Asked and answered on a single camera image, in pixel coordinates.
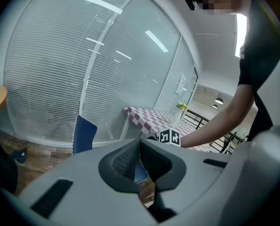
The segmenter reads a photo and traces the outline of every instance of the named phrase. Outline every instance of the blue chair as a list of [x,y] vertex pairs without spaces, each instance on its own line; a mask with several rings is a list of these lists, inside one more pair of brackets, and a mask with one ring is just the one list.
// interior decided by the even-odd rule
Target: blue chair
[[75,130],[73,134],[72,154],[81,153],[93,149],[93,140],[97,132],[97,126],[82,118],[76,117]]
[[[73,134],[72,154],[81,153],[93,149],[93,140],[97,133],[97,126],[82,118],[76,117],[75,130]],[[148,174],[140,163],[136,166],[135,183],[141,183],[148,178]]]

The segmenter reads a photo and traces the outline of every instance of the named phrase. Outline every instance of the flower pot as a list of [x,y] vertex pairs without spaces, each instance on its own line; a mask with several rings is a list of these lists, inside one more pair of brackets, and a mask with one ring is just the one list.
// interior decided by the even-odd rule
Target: flower pot
[[178,122],[180,121],[182,114],[183,114],[184,110],[177,108],[175,115],[173,116],[172,121],[170,122],[170,124],[172,126],[177,126]]

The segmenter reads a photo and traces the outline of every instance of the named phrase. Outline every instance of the neck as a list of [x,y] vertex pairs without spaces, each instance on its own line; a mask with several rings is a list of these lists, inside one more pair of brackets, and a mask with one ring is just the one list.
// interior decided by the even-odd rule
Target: neck
[[249,9],[251,7],[252,0],[241,0],[240,8],[237,13],[240,13],[246,17],[248,17]]

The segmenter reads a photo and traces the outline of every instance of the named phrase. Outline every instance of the wooden floor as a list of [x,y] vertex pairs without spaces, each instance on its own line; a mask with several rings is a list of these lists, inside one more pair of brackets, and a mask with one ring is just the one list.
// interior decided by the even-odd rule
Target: wooden floor
[[[60,164],[72,155],[71,148],[39,145],[17,139],[0,132],[0,144],[10,154],[14,150],[27,148],[27,160],[24,164],[17,163],[18,184],[15,195],[27,187],[34,179],[53,167]],[[145,206],[152,204],[154,195],[154,183],[150,178],[140,184],[140,199]]]

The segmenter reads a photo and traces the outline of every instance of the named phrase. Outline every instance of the checkered tablecloth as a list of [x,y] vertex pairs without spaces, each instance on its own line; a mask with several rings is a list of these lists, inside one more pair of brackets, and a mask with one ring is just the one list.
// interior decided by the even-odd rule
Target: checkered tablecloth
[[[176,127],[172,126],[170,122],[173,116],[165,111],[155,111],[130,106],[124,108],[124,112],[128,115],[129,120],[136,124],[138,128],[141,129],[141,131],[146,135],[149,135],[150,133],[156,133],[166,128],[174,128],[180,133],[181,137],[195,131],[195,129],[182,120]],[[204,144],[191,147],[190,149],[209,152],[210,146],[208,144]]]

